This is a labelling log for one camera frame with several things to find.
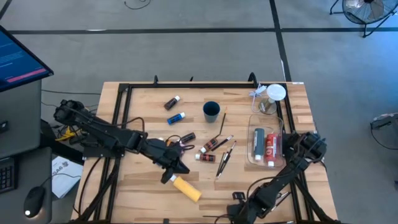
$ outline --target computer monitor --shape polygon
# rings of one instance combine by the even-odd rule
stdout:
[[[53,71],[0,26],[0,92],[53,75]]]

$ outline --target gray floor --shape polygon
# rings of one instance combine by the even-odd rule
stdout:
[[[6,2],[0,0],[0,7]],[[329,16],[333,0],[276,0],[282,28],[359,27],[344,15]],[[152,0],[138,11],[123,1],[13,0],[0,24],[11,30],[138,29],[172,27],[273,27],[268,1]],[[384,25],[397,27],[398,16]],[[274,33],[17,35],[55,70],[43,88],[100,92],[105,81],[245,80],[284,76]],[[398,111],[398,32],[284,33],[293,81],[305,82],[313,117],[327,139],[326,165],[340,220],[395,223],[398,220],[398,152],[378,146],[369,122]],[[43,93],[43,101],[63,98],[87,105],[97,96]],[[52,120],[53,108],[42,107]],[[378,135],[387,143],[389,132]],[[75,191],[54,203],[53,222],[70,218]]]

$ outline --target wooden tabletop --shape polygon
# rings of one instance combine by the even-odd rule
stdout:
[[[97,116],[109,122],[112,120],[116,95],[119,83],[104,83]],[[295,128],[303,133],[315,130],[310,105],[303,83],[287,83],[290,105],[294,116]],[[257,179],[274,176],[280,169],[267,170],[250,166],[246,162],[246,146],[249,118],[252,114],[252,98],[249,92],[254,89],[235,88],[138,88],[133,89],[128,119],[140,116],[145,119],[145,129],[149,138],[162,137],[166,139],[172,134],[180,136],[194,132],[197,139],[192,142],[195,148],[187,151],[182,156],[182,161],[191,170],[189,174],[180,175],[184,180],[202,192],[197,203],[177,190],[171,182],[162,184],[160,178],[164,172],[154,165],[146,157],[137,154],[126,153],[121,160],[118,187],[114,201],[112,223],[162,223],[164,218],[169,218],[171,223],[213,223],[214,218],[204,218],[204,215],[218,216],[226,213],[226,206],[238,201],[232,199],[235,191],[246,192],[249,185]],[[181,100],[169,111],[163,107],[175,95]],[[122,108],[119,114],[119,123],[123,113],[125,94],[122,99]],[[221,114],[215,123],[206,123],[203,115],[203,104],[206,101],[216,101],[221,106]],[[287,124],[284,102],[281,101],[286,132],[290,131]],[[195,160],[195,153],[204,143],[216,136],[220,131],[220,125],[224,109],[228,107],[220,141],[234,135],[232,140],[237,140],[233,155],[229,160],[223,175],[215,181],[218,162],[223,152],[231,147],[233,141],[227,142],[214,153],[216,163],[206,163]],[[166,119],[184,112],[183,121],[172,126]],[[139,122],[127,126],[129,129],[141,130]],[[75,206],[78,207],[79,195],[86,179],[87,173],[96,158],[85,161],[82,178],[80,181],[78,196]],[[86,208],[98,191],[103,160],[95,167],[83,196],[83,206]],[[331,196],[328,178],[325,168],[319,164],[312,164],[306,171],[308,188],[314,199],[322,209],[332,218],[337,218],[335,206]],[[290,191],[287,186],[282,192]],[[306,219],[305,207],[301,194],[298,195],[302,216]],[[101,217],[104,218],[108,194],[104,197]],[[257,219],[257,223],[292,221],[294,211],[292,198],[288,197],[265,219]],[[226,223],[227,219],[220,219],[219,223]]]

